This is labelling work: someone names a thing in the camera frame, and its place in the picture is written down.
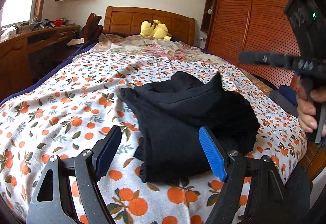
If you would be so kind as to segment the person's right hand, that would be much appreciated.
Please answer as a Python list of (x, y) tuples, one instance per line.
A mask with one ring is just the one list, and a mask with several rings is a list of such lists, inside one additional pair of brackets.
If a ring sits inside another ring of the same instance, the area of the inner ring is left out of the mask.
[[(312, 133), (318, 128), (318, 122), (314, 118), (316, 115), (316, 108), (313, 103), (307, 100), (307, 92), (301, 84), (298, 84), (296, 89), (297, 94), (297, 111), (298, 111), (298, 121), (300, 126), (305, 132)], [(325, 87), (313, 90), (311, 93), (311, 98), (316, 101), (323, 103), (326, 100)]]

